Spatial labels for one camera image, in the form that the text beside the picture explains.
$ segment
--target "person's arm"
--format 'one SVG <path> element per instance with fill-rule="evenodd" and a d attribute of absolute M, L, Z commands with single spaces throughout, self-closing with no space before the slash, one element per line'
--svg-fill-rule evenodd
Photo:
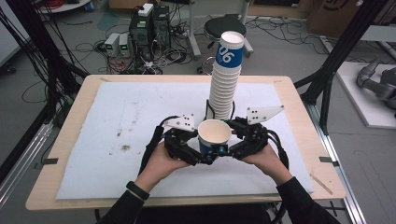
<path fill-rule="evenodd" d="M 186 162 L 171 158 L 166 151 L 164 143 L 160 143 L 154 149 L 146 168 L 137 177 L 134 184 L 146 193 L 150 193 L 162 179 L 169 176 L 176 169 L 186 166 L 188 166 Z M 143 203 L 144 199 L 139 197 L 138 192 L 126 190 L 97 224 L 134 223 Z"/>
<path fill-rule="evenodd" d="M 274 179 L 292 223 L 339 223 L 329 212 L 312 200 L 300 182 L 282 164 L 270 145 L 242 161 L 254 164 Z"/>

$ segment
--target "black sleeve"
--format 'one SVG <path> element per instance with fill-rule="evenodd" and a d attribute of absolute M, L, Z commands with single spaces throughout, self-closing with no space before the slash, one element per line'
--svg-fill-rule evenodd
<path fill-rule="evenodd" d="M 110 210 L 97 222 L 97 224 L 131 224 L 134 223 L 143 201 L 136 198 L 126 190 Z"/>
<path fill-rule="evenodd" d="M 276 188 L 293 224 L 339 223 L 329 212 L 312 200 L 295 177 Z"/>

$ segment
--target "stack of paper cups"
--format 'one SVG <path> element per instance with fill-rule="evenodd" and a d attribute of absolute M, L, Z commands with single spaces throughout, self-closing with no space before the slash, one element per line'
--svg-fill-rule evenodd
<path fill-rule="evenodd" d="M 207 119 L 229 119 L 233 109 L 233 95 L 236 90 L 243 56 L 244 37 L 234 31 L 221 35 L 216 60 L 213 63 Z"/>

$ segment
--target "black stool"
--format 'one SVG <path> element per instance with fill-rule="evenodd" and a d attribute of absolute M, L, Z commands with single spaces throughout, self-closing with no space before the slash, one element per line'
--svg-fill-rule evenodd
<path fill-rule="evenodd" d="M 240 20 L 237 19 L 238 15 L 225 15 L 224 17 L 214 18 L 205 23 L 204 35 L 212 40 L 212 42 L 207 45 L 210 49 L 216 42 L 220 41 L 222 33 L 226 31 L 235 31 L 242 36 L 246 36 L 247 28 Z M 214 61 L 214 57 L 209 57 L 202 63 L 202 66 L 197 68 L 197 72 L 202 74 L 205 72 L 207 75 L 211 75 L 211 72 L 207 72 L 205 69 L 206 65 L 211 65 L 210 61 Z"/>

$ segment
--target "cardboard box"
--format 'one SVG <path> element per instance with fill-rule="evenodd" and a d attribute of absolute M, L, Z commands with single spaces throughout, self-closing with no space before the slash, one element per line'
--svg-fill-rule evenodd
<path fill-rule="evenodd" d="M 152 0 L 108 0 L 110 8 L 127 8 L 132 9 L 134 7 L 143 6 L 145 3 L 152 3 Z"/>
<path fill-rule="evenodd" d="M 306 21 L 311 34 L 340 37 L 359 7 L 356 1 L 314 0 L 314 5 Z"/>

